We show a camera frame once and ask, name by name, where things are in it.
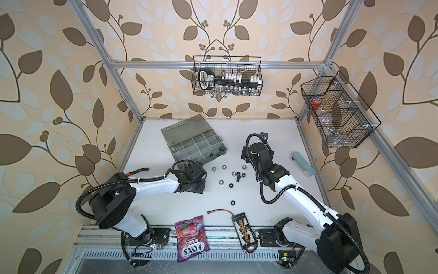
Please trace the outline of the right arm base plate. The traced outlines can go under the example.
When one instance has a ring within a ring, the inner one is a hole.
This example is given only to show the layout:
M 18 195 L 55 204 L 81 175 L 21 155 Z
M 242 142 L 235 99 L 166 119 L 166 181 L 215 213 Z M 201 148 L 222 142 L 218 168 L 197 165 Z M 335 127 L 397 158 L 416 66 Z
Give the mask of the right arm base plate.
M 257 231 L 261 247 L 281 247 L 274 228 L 261 228 Z

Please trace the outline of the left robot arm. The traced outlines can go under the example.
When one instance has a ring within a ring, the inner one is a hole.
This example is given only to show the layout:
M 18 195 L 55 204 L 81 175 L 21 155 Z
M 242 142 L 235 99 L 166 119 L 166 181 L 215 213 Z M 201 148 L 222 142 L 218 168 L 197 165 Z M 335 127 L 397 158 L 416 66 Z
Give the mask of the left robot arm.
M 132 203 L 160 194 L 202 194 L 205 190 L 207 172 L 202 163 L 182 160 L 160 177 L 135 176 L 147 170 L 118 172 L 105 184 L 84 191 L 75 203 L 77 213 L 96 221 L 100 229 L 114 228 L 138 238 L 146 234 L 150 224 L 146 217 L 137 216 L 130 210 Z

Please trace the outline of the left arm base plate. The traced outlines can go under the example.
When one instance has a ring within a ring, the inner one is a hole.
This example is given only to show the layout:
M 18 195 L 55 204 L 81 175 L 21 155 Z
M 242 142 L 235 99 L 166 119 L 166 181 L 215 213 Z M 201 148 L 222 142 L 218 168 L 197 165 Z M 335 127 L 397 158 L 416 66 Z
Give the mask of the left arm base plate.
M 133 237 L 128 233 L 122 236 L 122 243 L 128 246 L 151 246 L 153 244 L 166 245 L 170 239 L 170 228 L 148 227 L 142 234 Z

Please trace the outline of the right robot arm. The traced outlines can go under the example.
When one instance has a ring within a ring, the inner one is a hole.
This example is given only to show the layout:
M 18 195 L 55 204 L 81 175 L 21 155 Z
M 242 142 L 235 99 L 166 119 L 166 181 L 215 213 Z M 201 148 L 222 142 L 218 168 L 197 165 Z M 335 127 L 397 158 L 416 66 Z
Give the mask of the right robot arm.
M 242 159 L 255 171 L 260 185 L 260 196 L 265 204 L 273 204 L 281 197 L 289 201 L 309 221 L 309 226 L 284 218 L 276 226 L 280 244 L 297 243 L 315 252 L 333 273 L 348 269 L 355 274 L 368 274 L 371 264 L 363 250 L 357 221 L 320 202 L 306 191 L 279 164 L 273 163 L 274 152 L 266 141 L 246 143 Z

